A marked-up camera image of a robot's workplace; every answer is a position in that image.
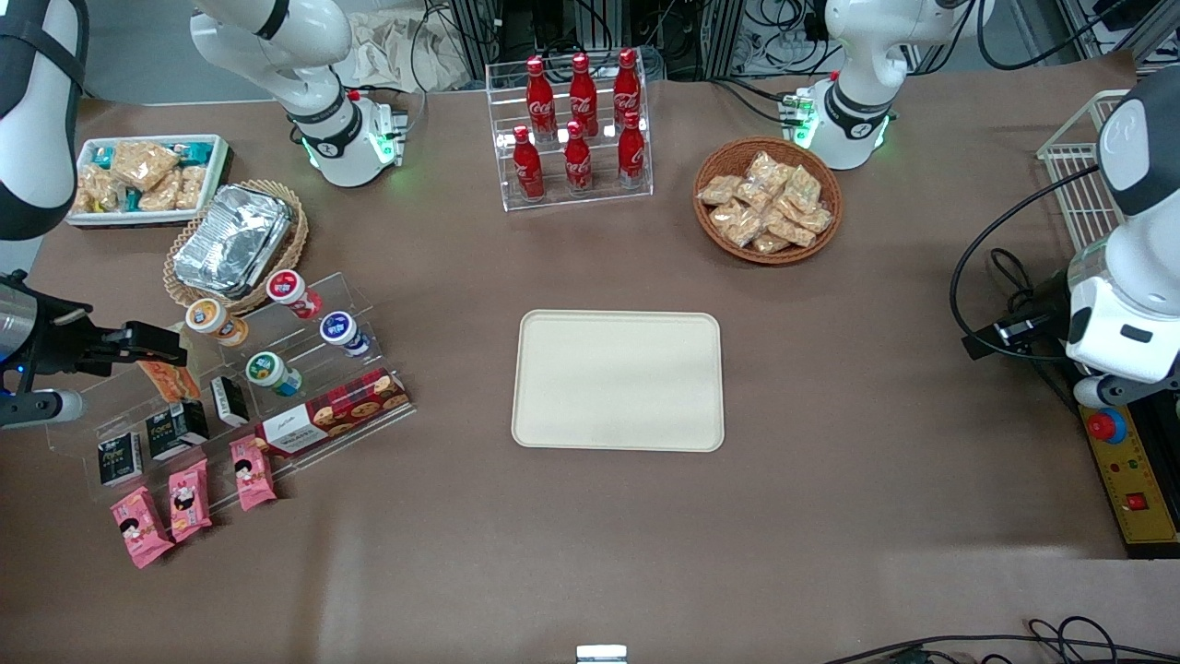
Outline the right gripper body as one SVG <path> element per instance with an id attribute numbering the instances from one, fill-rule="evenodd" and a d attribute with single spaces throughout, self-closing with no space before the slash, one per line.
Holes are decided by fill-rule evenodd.
<path id="1" fill-rule="evenodd" d="M 26 353 L 26 373 L 112 374 L 107 357 L 112 349 L 107 336 L 112 333 L 93 324 L 81 310 L 63 326 L 51 318 L 39 320 Z"/>

